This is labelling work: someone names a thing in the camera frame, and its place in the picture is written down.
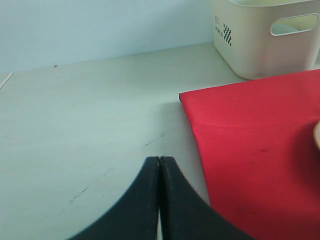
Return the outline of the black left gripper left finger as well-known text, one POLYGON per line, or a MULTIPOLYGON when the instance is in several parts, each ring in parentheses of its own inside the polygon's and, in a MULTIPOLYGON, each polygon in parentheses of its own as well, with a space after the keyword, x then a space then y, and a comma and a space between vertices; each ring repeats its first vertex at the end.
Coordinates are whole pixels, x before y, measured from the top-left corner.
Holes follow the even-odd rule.
POLYGON ((71 240, 155 240, 158 234, 160 158, 147 157, 122 197, 71 240))

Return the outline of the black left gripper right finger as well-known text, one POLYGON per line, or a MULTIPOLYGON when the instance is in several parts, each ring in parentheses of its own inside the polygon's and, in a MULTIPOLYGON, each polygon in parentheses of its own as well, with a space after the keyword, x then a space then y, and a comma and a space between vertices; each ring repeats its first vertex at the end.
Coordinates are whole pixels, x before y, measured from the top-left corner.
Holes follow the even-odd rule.
POLYGON ((158 204, 164 240, 251 240, 214 211, 170 156, 159 159, 158 204))

